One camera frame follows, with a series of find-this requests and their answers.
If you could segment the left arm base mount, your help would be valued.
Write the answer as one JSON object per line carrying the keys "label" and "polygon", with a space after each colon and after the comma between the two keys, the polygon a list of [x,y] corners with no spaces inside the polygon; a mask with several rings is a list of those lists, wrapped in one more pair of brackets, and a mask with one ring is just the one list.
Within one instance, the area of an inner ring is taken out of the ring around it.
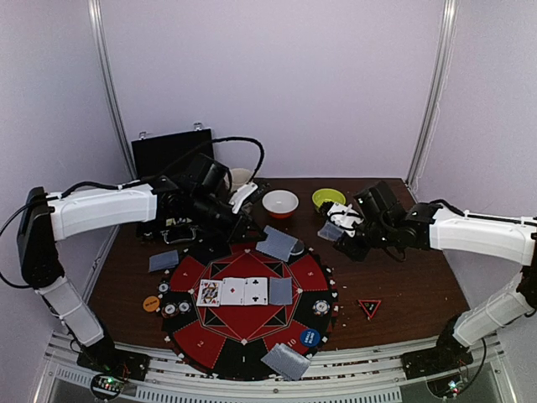
{"label": "left arm base mount", "polygon": [[82,347],[76,363],[93,371],[115,378],[143,381],[149,368],[150,357],[115,347]]}

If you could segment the grey card deck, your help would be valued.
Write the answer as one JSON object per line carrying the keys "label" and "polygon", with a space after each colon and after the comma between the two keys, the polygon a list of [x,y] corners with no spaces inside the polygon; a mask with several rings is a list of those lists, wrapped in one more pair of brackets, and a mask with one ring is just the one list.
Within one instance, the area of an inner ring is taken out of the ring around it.
{"label": "grey card deck", "polygon": [[319,238],[330,242],[336,242],[343,234],[344,230],[330,221],[326,221],[324,226],[317,232]]}

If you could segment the orange big blind button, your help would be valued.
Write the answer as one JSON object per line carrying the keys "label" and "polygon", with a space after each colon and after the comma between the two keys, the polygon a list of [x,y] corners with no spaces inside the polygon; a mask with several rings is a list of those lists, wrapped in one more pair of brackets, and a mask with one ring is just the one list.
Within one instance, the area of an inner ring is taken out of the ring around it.
{"label": "orange big blind button", "polygon": [[158,312],[160,308],[160,299],[157,296],[148,296],[143,301],[143,310],[151,313]]}

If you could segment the ace of diamonds card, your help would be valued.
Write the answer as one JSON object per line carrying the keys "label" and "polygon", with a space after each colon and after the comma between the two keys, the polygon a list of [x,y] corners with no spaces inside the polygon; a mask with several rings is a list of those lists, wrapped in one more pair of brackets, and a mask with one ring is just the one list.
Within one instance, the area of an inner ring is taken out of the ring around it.
{"label": "ace of diamonds card", "polygon": [[222,280],[221,306],[241,306],[243,304],[246,280],[227,277]]}

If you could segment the round red black poker mat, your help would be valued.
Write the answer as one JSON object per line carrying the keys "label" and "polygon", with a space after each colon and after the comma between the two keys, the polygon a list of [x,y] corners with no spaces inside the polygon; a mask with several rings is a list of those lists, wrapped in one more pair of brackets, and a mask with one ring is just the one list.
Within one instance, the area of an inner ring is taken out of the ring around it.
{"label": "round red black poker mat", "polygon": [[[292,279],[293,300],[288,306],[196,305],[202,279],[267,277]],[[192,305],[189,313],[163,318],[162,329],[174,350],[195,369],[221,379],[267,379],[273,370],[261,358],[276,344],[285,344],[303,355],[316,354],[336,324],[338,292],[331,269],[311,248],[281,261],[255,249],[254,243],[228,243],[219,237],[202,239],[180,255],[180,263],[161,283],[161,307]],[[329,312],[316,316],[315,301],[326,300]],[[300,342],[300,333],[313,328],[321,335],[316,347]]]}

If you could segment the queen of hearts card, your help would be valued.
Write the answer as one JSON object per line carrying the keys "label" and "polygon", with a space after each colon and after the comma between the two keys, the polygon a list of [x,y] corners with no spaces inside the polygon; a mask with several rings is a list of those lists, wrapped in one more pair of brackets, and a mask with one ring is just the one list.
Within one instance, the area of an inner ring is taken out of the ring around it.
{"label": "queen of hearts card", "polygon": [[196,305],[199,307],[219,307],[222,298],[222,281],[202,279],[198,289]]}

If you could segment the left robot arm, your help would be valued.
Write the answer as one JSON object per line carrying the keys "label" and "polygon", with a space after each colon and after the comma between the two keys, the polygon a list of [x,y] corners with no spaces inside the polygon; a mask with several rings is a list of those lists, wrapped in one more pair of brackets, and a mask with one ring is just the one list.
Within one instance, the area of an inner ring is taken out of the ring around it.
{"label": "left robot arm", "polygon": [[230,176],[226,166],[201,154],[176,176],[163,170],[122,185],[84,181],[56,193],[35,187],[12,215],[20,220],[17,245],[23,281],[6,284],[40,295],[88,349],[89,360],[103,373],[111,373],[120,366],[120,353],[68,279],[58,243],[68,238],[87,241],[91,232],[125,223],[148,222],[163,227],[170,219],[190,219],[228,240],[241,237],[256,226],[243,206],[258,199],[258,185],[247,181],[223,201],[217,193]]}

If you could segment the white orange bowl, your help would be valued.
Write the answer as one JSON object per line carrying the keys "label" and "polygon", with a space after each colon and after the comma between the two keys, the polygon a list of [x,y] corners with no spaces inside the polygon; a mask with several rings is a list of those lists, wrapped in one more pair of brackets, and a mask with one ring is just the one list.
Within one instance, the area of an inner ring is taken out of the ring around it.
{"label": "white orange bowl", "polygon": [[299,198],[286,190],[270,191],[262,199],[263,208],[269,216],[278,219],[291,217],[299,204]]}

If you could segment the stack of poker chips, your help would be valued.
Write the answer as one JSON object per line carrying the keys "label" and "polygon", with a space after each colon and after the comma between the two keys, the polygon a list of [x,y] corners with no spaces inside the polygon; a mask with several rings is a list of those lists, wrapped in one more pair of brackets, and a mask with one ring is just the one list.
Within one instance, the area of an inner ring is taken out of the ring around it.
{"label": "stack of poker chips", "polygon": [[316,316],[322,317],[326,315],[331,308],[331,305],[326,300],[317,300],[314,302],[312,311]]}

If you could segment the clear dealer button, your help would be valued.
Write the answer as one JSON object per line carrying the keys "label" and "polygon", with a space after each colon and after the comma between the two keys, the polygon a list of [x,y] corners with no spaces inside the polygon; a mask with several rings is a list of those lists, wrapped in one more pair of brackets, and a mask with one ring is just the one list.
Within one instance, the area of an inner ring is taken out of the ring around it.
{"label": "clear dealer button", "polygon": [[300,255],[304,252],[305,246],[301,241],[297,241],[294,247],[290,250],[289,254],[291,256]]}

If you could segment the aluminium frame post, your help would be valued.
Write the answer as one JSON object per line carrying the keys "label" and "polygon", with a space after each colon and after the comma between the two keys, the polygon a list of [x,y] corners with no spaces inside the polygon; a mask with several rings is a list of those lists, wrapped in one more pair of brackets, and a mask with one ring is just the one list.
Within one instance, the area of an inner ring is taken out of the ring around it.
{"label": "aluminium frame post", "polygon": [[419,181],[425,169],[435,133],[437,118],[440,113],[441,95],[446,84],[451,62],[458,8],[459,1],[445,0],[443,2],[441,28],[435,56],[435,64],[432,71],[430,90],[425,104],[425,111],[420,125],[418,139],[414,147],[413,157],[405,181],[407,187],[414,194],[417,193],[419,188]]}
{"label": "aluminium frame post", "polygon": [[137,177],[131,147],[124,128],[123,117],[117,98],[117,92],[113,81],[112,68],[107,49],[106,33],[102,21],[102,5],[98,0],[89,0],[88,11],[91,30],[96,46],[97,58],[102,74],[107,106],[112,120],[113,133],[117,139],[123,163],[128,177],[133,180]]}

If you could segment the blue small blind button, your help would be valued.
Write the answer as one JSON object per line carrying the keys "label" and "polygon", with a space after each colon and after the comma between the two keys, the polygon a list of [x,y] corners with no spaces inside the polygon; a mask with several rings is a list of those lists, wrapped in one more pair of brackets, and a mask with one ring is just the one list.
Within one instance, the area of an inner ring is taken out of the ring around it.
{"label": "blue small blind button", "polygon": [[320,333],[313,328],[307,328],[300,333],[300,342],[307,348],[316,347],[320,341]]}

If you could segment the ace of clubs card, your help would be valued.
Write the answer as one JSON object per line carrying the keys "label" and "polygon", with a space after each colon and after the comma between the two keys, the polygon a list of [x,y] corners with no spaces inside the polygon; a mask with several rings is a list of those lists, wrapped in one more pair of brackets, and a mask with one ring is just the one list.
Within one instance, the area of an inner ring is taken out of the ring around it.
{"label": "ace of clubs card", "polygon": [[245,306],[268,305],[268,278],[249,277],[245,279],[243,304]]}

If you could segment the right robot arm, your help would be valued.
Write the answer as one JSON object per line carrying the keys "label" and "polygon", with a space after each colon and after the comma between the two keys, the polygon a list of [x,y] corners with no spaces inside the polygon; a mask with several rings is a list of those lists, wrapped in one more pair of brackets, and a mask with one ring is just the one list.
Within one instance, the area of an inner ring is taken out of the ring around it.
{"label": "right robot arm", "polygon": [[381,249],[401,262],[407,249],[457,251],[519,264],[521,270],[480,305],[456,315],[430,352],[435,369],[448,370],[475,342],[536,312],[536,220],[470,212],[443,199],[405,209],[380,181],[354,196],[353,204],[326,202],[321,210],[341,230],[336,250],[363,261]]}

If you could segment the right aluminium frame post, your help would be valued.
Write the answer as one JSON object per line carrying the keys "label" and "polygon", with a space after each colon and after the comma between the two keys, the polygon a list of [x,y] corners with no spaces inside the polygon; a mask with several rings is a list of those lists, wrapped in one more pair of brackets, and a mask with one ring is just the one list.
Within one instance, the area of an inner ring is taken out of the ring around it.
{"label": "right aluminium frame post", "polygon": [[435,64],[432,71],[430,90],[425,104],[425,111],[420,125],[418,139],[414,147],[413,157],[405,181],[407,187],[414,194],[417,193],[419,188],[419,181],[425,169],[435,133],[437,118],[440,113],[441,95],[446,84],[451,62],[458,8],[459,1],[445,0],[443,2],[441,28],[435,56]]}

